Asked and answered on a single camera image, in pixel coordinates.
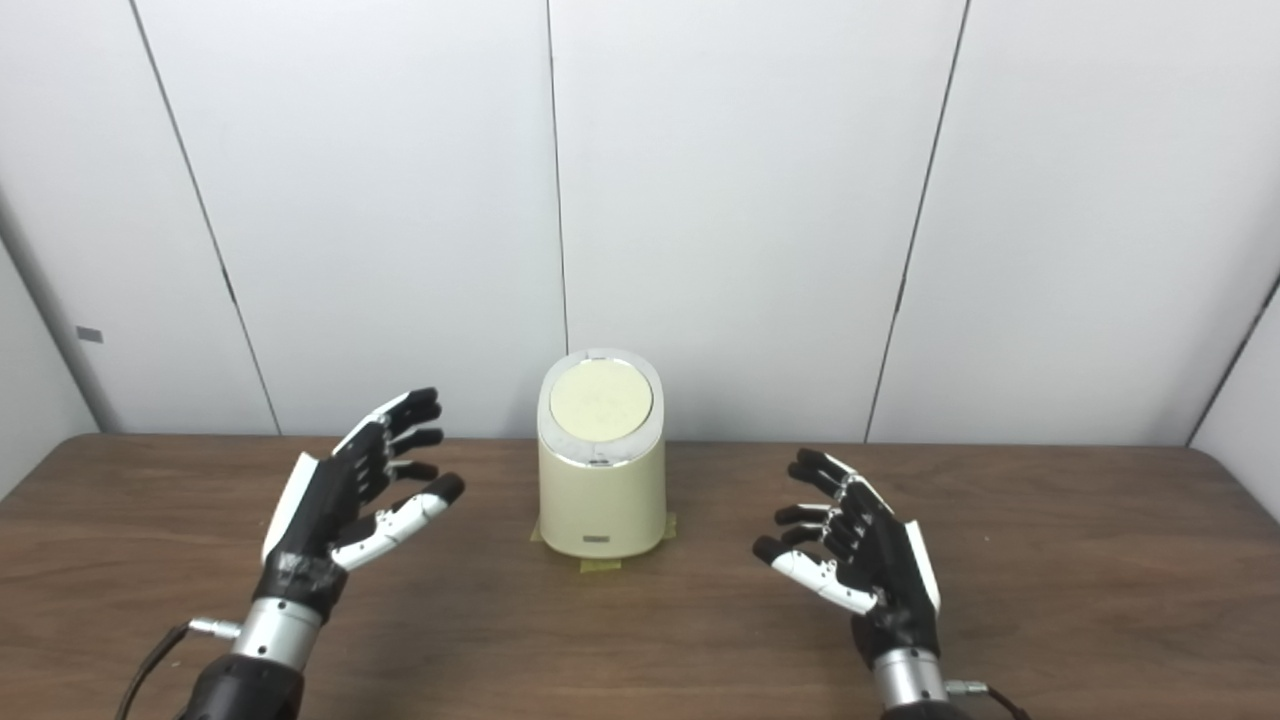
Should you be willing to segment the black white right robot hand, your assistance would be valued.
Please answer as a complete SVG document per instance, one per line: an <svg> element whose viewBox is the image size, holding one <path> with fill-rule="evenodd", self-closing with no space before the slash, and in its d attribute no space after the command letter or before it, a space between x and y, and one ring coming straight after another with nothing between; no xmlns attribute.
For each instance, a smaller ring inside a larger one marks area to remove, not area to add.
<svg viewBox="0 0 1280 720"><path fill-rule="evenodd" d="M800 448L787 474L828 503L776 511L783 533L756 538L755 557L850 612L868 667L893 651L940 657L941 593L919 524L900 519L860 471L829 454Z"/></svg>

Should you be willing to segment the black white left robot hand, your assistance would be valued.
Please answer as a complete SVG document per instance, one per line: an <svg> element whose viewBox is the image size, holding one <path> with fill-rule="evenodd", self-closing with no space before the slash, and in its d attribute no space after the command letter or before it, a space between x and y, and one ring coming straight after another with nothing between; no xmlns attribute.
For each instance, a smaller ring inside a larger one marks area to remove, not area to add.
<svg viewBox="0 0 1280 720"><path fill-rule="evenodd" d="M253 600L296 603L328 623L353 570L449 510L465 480L404 459L443 441L440 414L436 388L412 389L370 411L329 455L302 452L269 523Z"/></svg>

